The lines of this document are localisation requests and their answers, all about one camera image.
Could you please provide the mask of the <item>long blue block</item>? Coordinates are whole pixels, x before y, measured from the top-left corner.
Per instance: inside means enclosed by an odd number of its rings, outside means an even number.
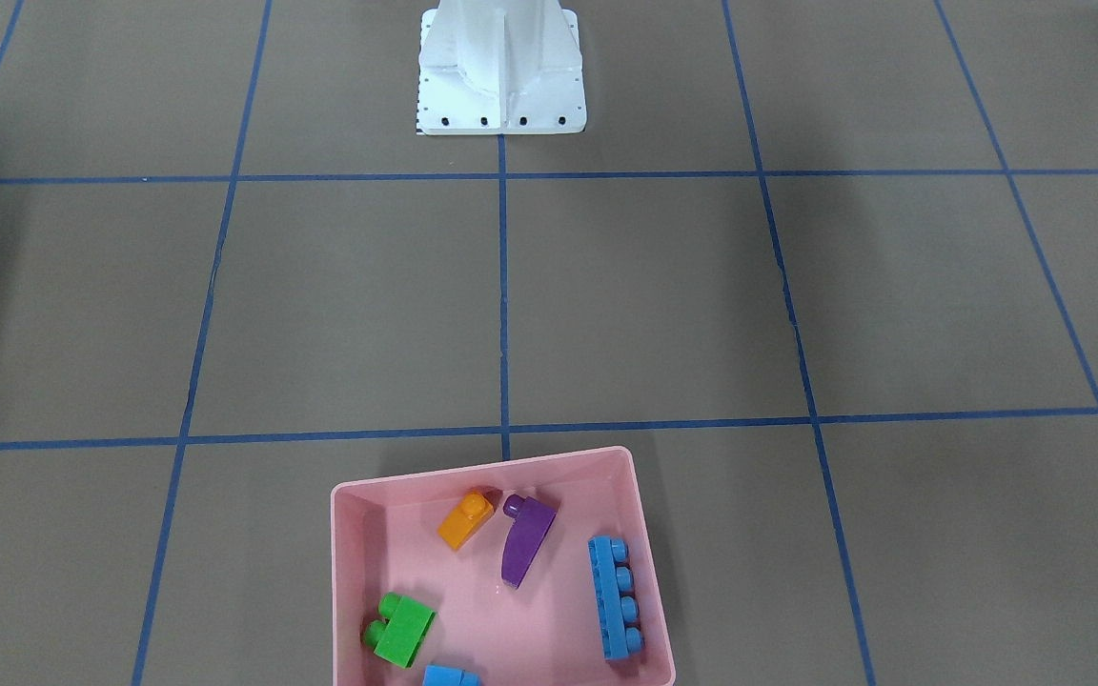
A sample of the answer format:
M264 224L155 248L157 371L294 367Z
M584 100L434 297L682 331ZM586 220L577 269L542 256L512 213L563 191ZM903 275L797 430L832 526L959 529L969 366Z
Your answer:
M606 661L631 657L643 651L645 637L628 546L619 537L593 535L587 550L602 654Z

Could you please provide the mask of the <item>pink plastic box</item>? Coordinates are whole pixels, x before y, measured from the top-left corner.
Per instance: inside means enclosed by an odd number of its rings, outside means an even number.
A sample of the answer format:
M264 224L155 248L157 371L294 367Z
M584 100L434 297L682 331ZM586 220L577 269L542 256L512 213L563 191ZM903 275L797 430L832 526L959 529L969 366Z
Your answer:
M509 517L497 514L453 551L437 533L470 490L493 502L534 496L557 511L530 574L500 577ZM589 539L627 544L643 650L602 654ZM427 665L475 673L485 685L672 685L677 668L646 529L635 457L610 446L421 474L360 479L330 491L335 685L418 685ZM435 611L408 670L363 646L388 592Z

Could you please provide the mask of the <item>purple block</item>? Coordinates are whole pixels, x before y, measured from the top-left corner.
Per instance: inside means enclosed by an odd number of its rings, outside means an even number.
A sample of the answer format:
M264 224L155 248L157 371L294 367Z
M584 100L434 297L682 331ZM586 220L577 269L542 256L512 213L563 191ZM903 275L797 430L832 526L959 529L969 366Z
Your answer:
M505 585L518 589L552 529L558 511L535 496L520 494L507 495L502 511L513 522L502 546L500 577Z

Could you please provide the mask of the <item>small blue block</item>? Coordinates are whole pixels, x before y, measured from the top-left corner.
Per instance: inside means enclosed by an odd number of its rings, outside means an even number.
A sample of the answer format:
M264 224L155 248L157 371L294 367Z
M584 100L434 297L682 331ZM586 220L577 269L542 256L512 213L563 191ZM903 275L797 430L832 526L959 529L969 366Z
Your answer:
M445 665L427 665L423 673L422 686L482 686L479 674Z

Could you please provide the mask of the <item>green block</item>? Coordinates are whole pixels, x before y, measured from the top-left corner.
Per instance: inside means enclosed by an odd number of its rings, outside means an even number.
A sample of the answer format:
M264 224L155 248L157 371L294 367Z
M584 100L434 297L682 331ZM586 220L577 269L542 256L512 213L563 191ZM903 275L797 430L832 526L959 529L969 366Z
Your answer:
M377 604L378 617L360 636L376 656L402 670L413 667L438 612L413 596L389 592Z

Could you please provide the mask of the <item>orange block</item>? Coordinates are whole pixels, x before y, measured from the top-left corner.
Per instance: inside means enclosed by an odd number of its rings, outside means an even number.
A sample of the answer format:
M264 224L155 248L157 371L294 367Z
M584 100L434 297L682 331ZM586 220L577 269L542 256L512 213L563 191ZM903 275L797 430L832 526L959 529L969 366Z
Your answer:
M496 508L488 492L471 490L453 504L438 525L437 535L453 552L458 552L491 520Z

